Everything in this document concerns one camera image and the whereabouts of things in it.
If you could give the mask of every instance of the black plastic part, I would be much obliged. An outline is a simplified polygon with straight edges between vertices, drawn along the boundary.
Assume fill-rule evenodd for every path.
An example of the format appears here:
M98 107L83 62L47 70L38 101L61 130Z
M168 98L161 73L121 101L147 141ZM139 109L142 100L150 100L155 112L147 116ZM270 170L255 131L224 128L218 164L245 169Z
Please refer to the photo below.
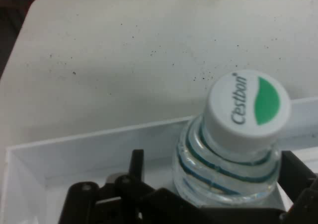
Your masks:
M273 208L203 208L209 217L225 224L280 224L286 213Z
M142 182L144 152L134 150L129 174L99 188L69 188L59 224L317 224L318 179L293 153L283 152L279 183L294 201L286 213L262 208L198 209L167 189Z
M282 152L278 183L293 202L304 189L311 186L315 179L316 175L291 151Z
M144 179L144 150L133 150L129 166L129 175L134 176L140 181Z
M133 176L125 175L115 181L116 188L124 198L139 207L143 219L152 224L200 223L217 224L200 209L181 197L161 188L153 189Z
M93 182L72 185L67 193L59 224L90 224L90 214L98 189L98 185Z
M286 214L283 224L317 224L318 191L305 189Z

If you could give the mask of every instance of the white plastic container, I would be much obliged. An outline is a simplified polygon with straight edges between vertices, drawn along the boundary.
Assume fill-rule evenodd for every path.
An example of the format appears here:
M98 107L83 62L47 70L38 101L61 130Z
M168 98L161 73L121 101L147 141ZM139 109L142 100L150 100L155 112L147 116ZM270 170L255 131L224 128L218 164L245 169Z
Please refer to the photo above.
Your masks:
M318 98L293 101L282 149L318 172ZM172 150L190 117L36 142L8 148L0 224L57 224L68 188L80 181L100 186L108 175L127 172L131 151L145 150L145 182L174 191ZM262 205L289 208L275 191Z

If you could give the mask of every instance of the table surface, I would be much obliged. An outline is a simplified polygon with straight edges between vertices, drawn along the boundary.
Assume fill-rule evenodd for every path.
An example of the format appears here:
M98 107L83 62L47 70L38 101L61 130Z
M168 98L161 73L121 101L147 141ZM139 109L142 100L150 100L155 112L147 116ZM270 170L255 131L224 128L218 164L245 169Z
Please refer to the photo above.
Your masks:
M238 69L318 95L317 11L318 0L36 0L0 81L0 173L6 146L199 114Z

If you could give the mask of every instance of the bottle cap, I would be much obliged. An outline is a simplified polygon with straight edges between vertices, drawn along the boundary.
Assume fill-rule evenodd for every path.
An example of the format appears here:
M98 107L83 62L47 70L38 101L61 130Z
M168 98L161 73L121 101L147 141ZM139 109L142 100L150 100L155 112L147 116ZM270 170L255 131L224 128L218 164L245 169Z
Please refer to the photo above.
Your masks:
M278 81L258 71L241 70L214 84L203 119L207 131L220 146L250 152L276 141L290 111L289 96Z

